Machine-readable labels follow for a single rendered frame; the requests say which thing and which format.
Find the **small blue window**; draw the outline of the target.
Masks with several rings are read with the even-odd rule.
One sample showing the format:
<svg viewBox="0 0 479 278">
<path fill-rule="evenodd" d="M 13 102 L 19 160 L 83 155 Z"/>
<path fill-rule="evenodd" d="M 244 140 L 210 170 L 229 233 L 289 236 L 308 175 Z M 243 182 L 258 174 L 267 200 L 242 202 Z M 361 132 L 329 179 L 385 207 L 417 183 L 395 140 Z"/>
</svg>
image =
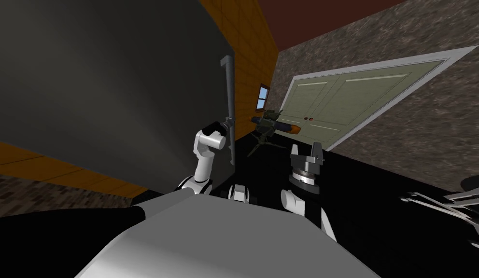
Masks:
<svg viewBox="0 0 479 278">
<path fill-rule="evenodd" d="M 259 93 L 258 93 L 258 98 L 257 98 L 257 104 L 256 104 L 256 111 L 264 111 L 265 110 L 265 105 L 267 102 L 268 94 L 269 94 L 269 89 L 270 87 L 260 84 L 259 87 Z"/>
</svg>

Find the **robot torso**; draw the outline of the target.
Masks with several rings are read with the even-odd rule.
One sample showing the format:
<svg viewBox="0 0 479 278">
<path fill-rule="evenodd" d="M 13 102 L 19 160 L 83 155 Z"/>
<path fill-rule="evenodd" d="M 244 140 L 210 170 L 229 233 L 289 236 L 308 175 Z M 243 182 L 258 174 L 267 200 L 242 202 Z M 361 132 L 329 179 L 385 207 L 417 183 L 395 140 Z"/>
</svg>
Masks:
<svg viewBox="0 0 479 278">
<path fill-rule="evenodd" d="M 303 216 L 196 194 L 137 204 L 144 221 L 75 278 L 380 278 Z"/>
</svg>

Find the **pale green double door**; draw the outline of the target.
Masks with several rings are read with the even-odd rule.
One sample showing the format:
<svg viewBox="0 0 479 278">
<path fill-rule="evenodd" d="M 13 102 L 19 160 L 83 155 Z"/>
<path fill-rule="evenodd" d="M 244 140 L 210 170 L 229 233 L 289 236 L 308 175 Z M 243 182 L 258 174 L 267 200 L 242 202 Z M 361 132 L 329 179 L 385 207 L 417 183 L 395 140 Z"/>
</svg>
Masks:
<svg viewBox="0 0 479 278">
<path fill-rule="evenodd" d="M 324 149 L 400 96 L 441 60 L 294 81 L 280 122 L 300 127 L 291 138 Z"/>
</svg>

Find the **long grey bar handle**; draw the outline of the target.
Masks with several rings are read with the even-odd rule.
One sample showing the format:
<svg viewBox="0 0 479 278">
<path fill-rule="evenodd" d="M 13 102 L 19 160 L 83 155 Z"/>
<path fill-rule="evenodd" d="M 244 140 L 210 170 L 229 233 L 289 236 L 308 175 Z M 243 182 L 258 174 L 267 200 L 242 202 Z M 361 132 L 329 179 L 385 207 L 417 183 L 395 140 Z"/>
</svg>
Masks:
<svg viewBox="0 0 479 278">
<path fill-rule="evenodd" d="M 235 165 L 235 73 L 234 73 L 234 59 L 232 56 L 225 56 L 220 61 L 221 66 L 225 69 L 226 74 L 226 89 L 228 101 L 228 132 L 230 137 L 230 151 L 231 164 Z"/>
</svg>

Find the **dark grey appliance door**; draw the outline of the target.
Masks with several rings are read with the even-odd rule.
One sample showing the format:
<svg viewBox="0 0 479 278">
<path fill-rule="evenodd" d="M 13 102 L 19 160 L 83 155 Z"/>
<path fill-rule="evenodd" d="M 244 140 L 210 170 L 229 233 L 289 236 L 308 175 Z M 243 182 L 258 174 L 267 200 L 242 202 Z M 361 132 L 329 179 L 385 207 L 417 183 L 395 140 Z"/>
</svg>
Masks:
<svg viewBox="0 0 479 278">
<path fill-rule="evenodd" d="M 0 141 L 171 192 L 234 54 L 199 0 L 0 0 Z"/>
</svg>

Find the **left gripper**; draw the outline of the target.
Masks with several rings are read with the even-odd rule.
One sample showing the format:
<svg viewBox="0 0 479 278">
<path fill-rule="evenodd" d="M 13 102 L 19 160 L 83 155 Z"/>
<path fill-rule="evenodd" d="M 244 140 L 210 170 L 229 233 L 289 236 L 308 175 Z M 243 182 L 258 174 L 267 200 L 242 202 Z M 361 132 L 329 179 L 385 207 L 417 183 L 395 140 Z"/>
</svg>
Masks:
<svg viewBox="0 0 479 278">
<path fill-rule="evenodd" d="M 217 131 L 219 132 L 221 136 L 225 137 L 228 134 L 228 132 L 231 130 L 233 125 L 234 125 L 234 119 L 226 118 L 223 122 L 215 121 L 207 125 L 201 131 L 205 136 L 210 136 Z"/>
</svg>

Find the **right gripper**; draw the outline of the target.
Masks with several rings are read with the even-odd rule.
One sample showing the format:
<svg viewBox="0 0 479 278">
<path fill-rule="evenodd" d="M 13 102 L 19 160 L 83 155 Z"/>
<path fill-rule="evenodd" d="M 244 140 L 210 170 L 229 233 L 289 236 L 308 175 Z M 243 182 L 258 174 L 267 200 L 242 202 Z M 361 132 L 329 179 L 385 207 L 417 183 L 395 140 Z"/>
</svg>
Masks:
<svg viewBox="0 0 479 278">
<path fill-rule="evenodd" d="M 293 144 L 290 153 L 292 171 L 301 175 L 301 172 L 307 172 L 313 175 L 320 174 L 320 166 L 324 164 L 323 148 L 320 142 L 314 142 L 312 145 L 311 156 L 299 155 L 298 145 Z"/>
</svg>

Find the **dark green plant on stand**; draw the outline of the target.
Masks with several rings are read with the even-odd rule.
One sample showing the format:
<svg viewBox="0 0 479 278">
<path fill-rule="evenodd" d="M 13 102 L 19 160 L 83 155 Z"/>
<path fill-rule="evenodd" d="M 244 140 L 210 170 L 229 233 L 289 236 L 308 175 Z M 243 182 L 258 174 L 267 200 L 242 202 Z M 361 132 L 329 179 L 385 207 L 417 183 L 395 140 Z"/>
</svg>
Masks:
<svg viewBox="0 0 479 278">
<path fill-rule="evenodd" d="M 254 146 L 247 157 L 253 155 L 255 151 L 262 145 L 271 145 L 286 149 L 286 147 L 268 141 L 268 137 L 272 137 L 277 130 L 294 135 L 297 135 L 300 132 L 301 128 L 297 125 L 277 121 L 281 115 L 281 112 L 282 110 L 279 112 L 275 112 L 274 110 L 266 110 L 262 117 L 249 117 L 249 120 L 256 124 L 255 131 L 258 132 L 260 136 L 258 137 L 253 134 L 258 143 Z"/>
</svg>

